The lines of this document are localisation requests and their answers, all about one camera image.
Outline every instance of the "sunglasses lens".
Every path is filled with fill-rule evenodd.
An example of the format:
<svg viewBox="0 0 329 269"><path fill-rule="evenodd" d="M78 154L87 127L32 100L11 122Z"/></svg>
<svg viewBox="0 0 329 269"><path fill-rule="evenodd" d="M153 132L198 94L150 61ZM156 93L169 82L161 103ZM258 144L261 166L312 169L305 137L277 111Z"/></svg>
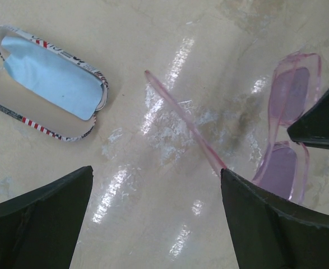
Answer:
<svg viewBox="0 0 329 269"><path fill-rule="evenodd" d="M289 147L274 149L259 187L289 199L294 183L296 153Z"/></svg>
<svg viewBox="0 0 329 269"><path fill-rule="evenodd" d="M272 84L270 113L276 118L279 117L281 104L285 100L286 87L290 87L285 109L281 116L283 121L296 120L305 109L310 77L309 70L306 67L295 70L293 80L288 84L292 75L291 71L286 71L278 75Z"/></svg>

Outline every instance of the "sunglasses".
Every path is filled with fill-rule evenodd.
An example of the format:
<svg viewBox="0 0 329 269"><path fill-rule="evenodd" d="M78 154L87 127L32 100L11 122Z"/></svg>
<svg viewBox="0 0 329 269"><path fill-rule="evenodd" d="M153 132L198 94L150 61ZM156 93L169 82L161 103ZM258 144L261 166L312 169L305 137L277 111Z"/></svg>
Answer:
<svg viewBox="0 0 329 269"><path fill-rule="evenodd" d="M178 105L150 71L146 71L145 76L156 92L185 121L214 172L220 177L221 169L227 167L200 135L191 115ZM268 106L268 145L252 182L295 203L301 203L304 198L309 153L302 143L277 142L276 137L280 126L288 128L318 100L320 78L321 59L317 54L293 53L279 62L274 70Z"/></svg>

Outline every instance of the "glossy surface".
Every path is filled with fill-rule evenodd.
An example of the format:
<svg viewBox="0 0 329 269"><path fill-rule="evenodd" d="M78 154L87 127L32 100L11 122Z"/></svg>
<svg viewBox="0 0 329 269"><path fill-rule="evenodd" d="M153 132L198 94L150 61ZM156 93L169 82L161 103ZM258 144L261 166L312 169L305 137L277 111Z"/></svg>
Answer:
<svg viewBox="0 0 329 269"><path fill-rule="evenodd" d="M92 165L71 268L238 268L220 182L143 72L167 85L230 169L252 178L278 61L320 54L329 87L329 3L1 0L5 23L97 67L110 92L93 133L75 143L0 112L0 202ZM329 214L329 151L309 150L304 205Z"/></svg>

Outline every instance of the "marble surface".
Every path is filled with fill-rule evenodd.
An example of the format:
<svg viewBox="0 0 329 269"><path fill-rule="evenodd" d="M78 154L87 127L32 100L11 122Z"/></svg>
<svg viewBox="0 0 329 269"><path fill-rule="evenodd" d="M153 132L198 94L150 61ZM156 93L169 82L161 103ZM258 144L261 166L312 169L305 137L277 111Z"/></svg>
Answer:
<svg viewBox="0 0 329 269"><path fill-rule="evenodd" d="M143 72L166 83L229 168L252 178L277 62L318 53L329 87L329 0L0 0L0 24L77 55L110 85L79 142L0 112L0 202L92 165L71 268L238 268L220 182ZM304 206L329 214L329 151L309 151Z"/></svg>

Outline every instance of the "microfiber cloth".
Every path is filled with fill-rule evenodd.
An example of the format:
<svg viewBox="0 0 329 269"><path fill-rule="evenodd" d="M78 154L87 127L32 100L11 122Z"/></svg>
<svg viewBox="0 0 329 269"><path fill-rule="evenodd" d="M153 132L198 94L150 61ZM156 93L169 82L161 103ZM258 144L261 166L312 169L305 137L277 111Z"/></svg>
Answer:
<svg viewBox="0 0 329 269"><path fill-rule="evenodd" d="M82 120L89 120L102 98L101 81L58 55L23 38L6 36L10 52L4 67L25 88Z"/></svg>

